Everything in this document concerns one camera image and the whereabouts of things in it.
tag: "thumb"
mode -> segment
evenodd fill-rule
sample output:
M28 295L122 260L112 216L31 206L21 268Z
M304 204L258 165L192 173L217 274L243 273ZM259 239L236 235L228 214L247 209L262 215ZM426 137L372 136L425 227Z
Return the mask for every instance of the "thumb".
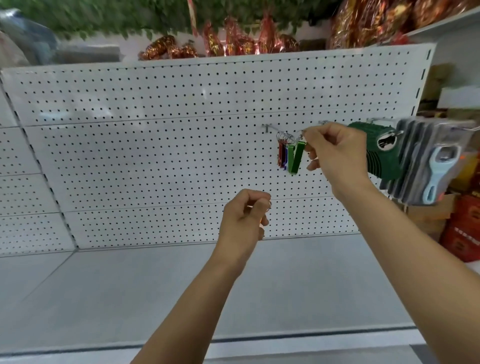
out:
M250 211L250 216L255 220L255 222L259 223L269 208L270 201L268 201L266 198L260 198L253 205L252 210Z
M304 130L303 137L307 143L315 149L317 157L324 153L328 153L333 147L332 143L326 140L322 133L314 128Z

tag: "display rack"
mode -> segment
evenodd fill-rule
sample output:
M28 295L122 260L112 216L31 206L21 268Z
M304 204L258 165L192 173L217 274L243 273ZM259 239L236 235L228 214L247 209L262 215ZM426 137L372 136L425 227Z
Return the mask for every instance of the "display rack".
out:
M5 69L5 91L81 249L214 241L242 188L266 238L357 232L323 175L276 165L275 133L414 115L434 44Z

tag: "green hang tag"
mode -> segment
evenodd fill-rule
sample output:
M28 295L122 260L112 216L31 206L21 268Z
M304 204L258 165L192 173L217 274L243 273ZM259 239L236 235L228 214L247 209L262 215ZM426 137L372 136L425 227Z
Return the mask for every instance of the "green hang tag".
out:
M287 145L287 150L288 150L288 159L287 159L287 163L288 163L288 172L289 173L292 173L292 168L293 168L293 154L294 154L294 151L295 151L295 146L293 144L288 144Z
M305 142L298 142L297 148L295 149L295 157L293 158L292 169L289 169L291 174L297 174L300 168L301 156L303 155L303 150L305 149Z

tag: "forearm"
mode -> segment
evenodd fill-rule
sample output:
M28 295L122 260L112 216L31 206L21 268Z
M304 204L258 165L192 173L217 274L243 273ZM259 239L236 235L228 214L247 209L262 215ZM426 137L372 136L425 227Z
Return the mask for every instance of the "forearm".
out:
M363 237L443 363L480 357L480 277L372 188L341 197Z
M210 259L132 364L202 363L237 276Z

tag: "person's right hand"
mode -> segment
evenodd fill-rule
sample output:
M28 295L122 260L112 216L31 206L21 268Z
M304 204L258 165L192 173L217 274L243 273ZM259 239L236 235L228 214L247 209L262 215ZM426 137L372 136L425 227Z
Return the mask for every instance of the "person's right hand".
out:
M307 169L321 168L336 198L341 200L353 189L373 186L367 173L366 133L330 122L305 129L303 137L312 159Z

